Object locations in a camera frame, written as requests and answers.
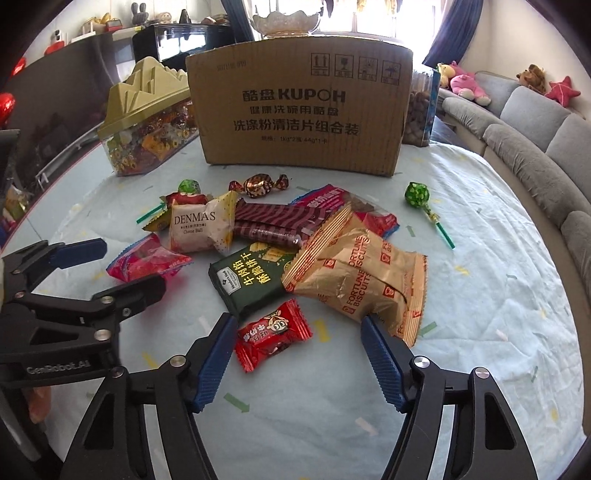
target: clear plastic container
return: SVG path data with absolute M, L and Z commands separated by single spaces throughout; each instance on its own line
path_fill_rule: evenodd
M 408 100 L 408 113 L 402 143 L 426 147 L 437 109 L 441 74 L 425 65 L 415 65 Z
M 307 36 L 320 24 L 322 0 L 275 0 L 255 4 L 252 27 L 265 38 Z
M 147 173 L 199 134 L 187 75 L 147 57 L 111 88 L 98 131 L 119 176 Z

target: cardboard box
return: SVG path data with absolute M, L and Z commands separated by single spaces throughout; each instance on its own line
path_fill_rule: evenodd
M 413 53 L 353 37 L 275 38 L 187 58 L 210 164 L 394 173 Z

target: gold mountain lid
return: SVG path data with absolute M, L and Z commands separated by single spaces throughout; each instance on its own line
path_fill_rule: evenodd
M 189 96 L 189 81 L 183 70 L 169 69 L 146 57 L 135 65 L 126 81 L 111 87 L 99 138 L 104 140 L 132 127 Z

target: window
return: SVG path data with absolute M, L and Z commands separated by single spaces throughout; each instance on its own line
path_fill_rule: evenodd
M 356 1 L 339 0 L 332 17 L 320 20 L 319 33 L 358 33 L 392 38 L 423 61 L 441 24 L 441 0 L 404 0 L 396 16 L 387 13 L 384 0 L 367 0 L 362 12 Z

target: figurine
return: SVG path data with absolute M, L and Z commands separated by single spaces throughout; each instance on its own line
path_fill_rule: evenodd
M 191 22 L 191 18 L 189 17 L 189 12 L 187 12 L 186 8 L 181 10 L 181 16 L 178 19 L 178 23 L 193 23 Z
M 154 16 L 156 23 L 172 23 L 173 16 L 168 12 L 162 12 Z
M 133 16 L 131 17 L 131 23 L 133 25 L 143 25 L 148 21 L 150 14 L 146 11 L 146 4 L 141 3 L 139 5 L 139 12 L 138 12 L 138 4 L 136 2 L 131 4 L 131 13 Z

